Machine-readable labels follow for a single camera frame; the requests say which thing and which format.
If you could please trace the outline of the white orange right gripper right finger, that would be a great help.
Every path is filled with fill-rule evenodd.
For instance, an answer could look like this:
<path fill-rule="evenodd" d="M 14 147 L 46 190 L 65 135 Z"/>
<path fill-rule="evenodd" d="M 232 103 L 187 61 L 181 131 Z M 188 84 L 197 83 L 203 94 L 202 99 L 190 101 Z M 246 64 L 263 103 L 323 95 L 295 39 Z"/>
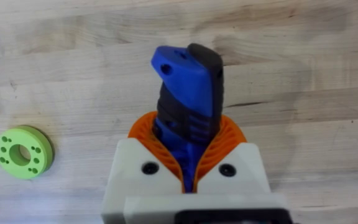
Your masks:
<path fill-rule="evenodd" d="M 259 148 L 247 142 L 241 129 L 228 116 L 221 116 L 219 127 L 196 167 L 193 192 L 269 193 Z"/>

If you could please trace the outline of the white orange right gripper left finger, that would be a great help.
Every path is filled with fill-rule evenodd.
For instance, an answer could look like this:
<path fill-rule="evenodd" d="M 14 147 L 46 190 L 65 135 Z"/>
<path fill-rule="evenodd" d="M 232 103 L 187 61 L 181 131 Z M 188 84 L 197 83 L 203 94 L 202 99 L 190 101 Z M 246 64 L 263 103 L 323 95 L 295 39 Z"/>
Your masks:
<path fill-rule="evenodd" d="M 141 116 L 128 137 L 117 144 L 103 197 L 104 223 L 125 223 L 124 205 L 128 197 L 180 195 L 183 175 L 178 162 L 155 137 L 155 111 Z"/>

